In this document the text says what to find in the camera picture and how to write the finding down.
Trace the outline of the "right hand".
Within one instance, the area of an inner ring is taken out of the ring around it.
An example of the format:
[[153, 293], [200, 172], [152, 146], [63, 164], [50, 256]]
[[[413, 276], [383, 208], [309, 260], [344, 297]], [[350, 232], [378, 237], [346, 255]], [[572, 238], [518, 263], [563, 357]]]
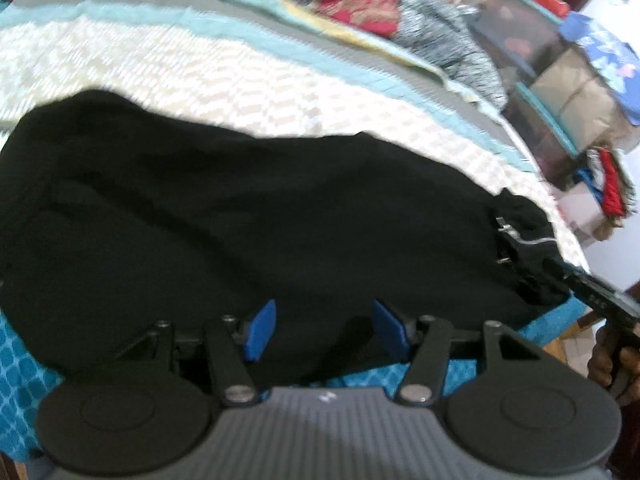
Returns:
[[597, 331], [596, 345], [588, 361], [588, 377], [608, 388], [612, 384], [612, 371], [616, 365], [626, 370], [628, 382], [625, 389], [616, 396], [620, 406], [626, 406], [639, 401], [639, 349], [636, 347], [620, 348], [617, 356], [612, 355], [611, 346], [615, 344], [618, 333], [610, 322]]

